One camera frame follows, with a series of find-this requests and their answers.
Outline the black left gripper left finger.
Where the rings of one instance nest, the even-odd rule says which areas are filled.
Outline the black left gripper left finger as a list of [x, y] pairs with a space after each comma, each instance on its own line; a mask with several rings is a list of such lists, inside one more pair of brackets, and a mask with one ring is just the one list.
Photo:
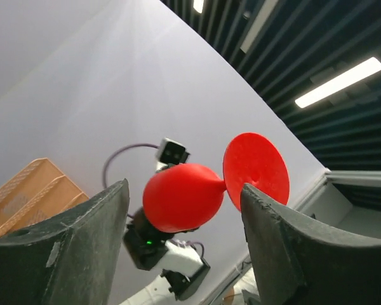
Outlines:
[[0, 237], [0, 304], [107, 304], [129, 184]]

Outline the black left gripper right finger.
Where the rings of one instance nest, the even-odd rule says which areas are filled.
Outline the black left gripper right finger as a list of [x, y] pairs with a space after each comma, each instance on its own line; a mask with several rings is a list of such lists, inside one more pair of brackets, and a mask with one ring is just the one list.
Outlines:
[[250, 184], [240, 202], [262, 304], [381, 304], [381, 239], [319, 222]]

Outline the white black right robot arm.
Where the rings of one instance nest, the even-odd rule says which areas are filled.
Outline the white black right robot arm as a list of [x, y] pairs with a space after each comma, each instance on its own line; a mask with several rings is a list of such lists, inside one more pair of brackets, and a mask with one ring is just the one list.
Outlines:
[[175, 240], [173, 233], [156, 229], [139, 208], [126, 225], [124, 245], [137, 269], [160, 269], [156, 278], [123, 304], [174, 304], [190, 299], [211, 267], [196, 243]]

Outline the red wine glass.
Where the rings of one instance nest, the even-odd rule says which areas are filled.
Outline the red wine glass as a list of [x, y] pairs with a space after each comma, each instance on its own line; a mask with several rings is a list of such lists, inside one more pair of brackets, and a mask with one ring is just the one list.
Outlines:
[[225, 150], [222, 170], [219, 176], [204, 165], [185, 163], [156, 173], [143, 191], [145, 217], [164, 233], [196, 229], [215, 216], [225, 194], [240, 209], [245, 184], [287, 204], [290, 178], [286, 164], [263, 135], [247, 132], [233, 138]]

